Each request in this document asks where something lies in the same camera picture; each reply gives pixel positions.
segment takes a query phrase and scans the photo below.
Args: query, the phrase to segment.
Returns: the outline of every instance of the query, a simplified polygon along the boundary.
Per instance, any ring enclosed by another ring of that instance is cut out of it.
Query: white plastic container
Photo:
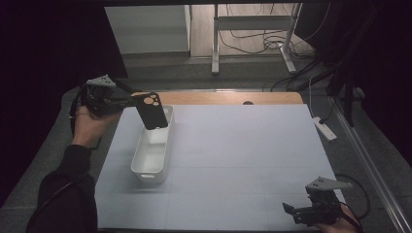
[[[131,162],[131,170],[144,183],[162,183],[167,178],[170,149],[173,141],[173,107],[164,106],[169,123],[166,128],[143,129]]]

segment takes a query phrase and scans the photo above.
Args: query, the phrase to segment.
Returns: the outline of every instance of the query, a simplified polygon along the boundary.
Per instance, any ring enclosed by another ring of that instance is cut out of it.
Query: human arm
[[[29,222],[28,232],[97,231],[94,179],[88,174],[91,156],[88,147],[119,117],[120,114],[96,117],[86,107],[79,108],[72,145],[66,148],[57,169],[43,178],[38,208]]]
[[[360,224],[351,210],[348,209],[348,207],[341,204],[341,209],[346,216],[350,217],[355,223]],[[316,224],[315,227],[317,227],[324,233],[358,233],[357,228],[343,217],[340,217],[335,223],[331,225],[319,223]]]

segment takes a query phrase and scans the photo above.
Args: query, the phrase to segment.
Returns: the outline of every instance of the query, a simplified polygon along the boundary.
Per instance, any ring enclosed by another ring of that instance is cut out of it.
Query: black sleeve
[[[67,147],[58,168],[42,180],[36,211],[40,212],[33,214],[29,232],[97,232],[94,179],[88,174],[90,156],[91,150],[85,147]]]

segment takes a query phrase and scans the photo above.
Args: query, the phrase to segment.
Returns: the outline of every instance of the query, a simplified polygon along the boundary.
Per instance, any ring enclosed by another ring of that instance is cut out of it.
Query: white table surface
[[[309,207],[305,185],[335,177],[306,105],[176,105],[174,114],[167,179],[147,184],[130,169],[143,122],[124,110],[96,185],[99,228],[308,229],[282,202]]]

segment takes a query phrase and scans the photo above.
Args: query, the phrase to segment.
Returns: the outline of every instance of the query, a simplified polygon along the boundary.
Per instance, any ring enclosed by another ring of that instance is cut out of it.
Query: human hand
[[[345,215],[349,216],[357,224],[360,224],[355,218],[354,214],[345,205],[341,204],[340,206]],[[343,217],[341,217],[331,225],[319,223],[315,224],[315,227],[317,227],[324,233],[357,233],[357,228],[355,228],[354,225],[349,223]]]
[[[109,116],[95,116],[86,106],[81,106],[76,114],[75,136],[72,145],[90,148],[100,138],[113,121],[120,119],[121,113]]]

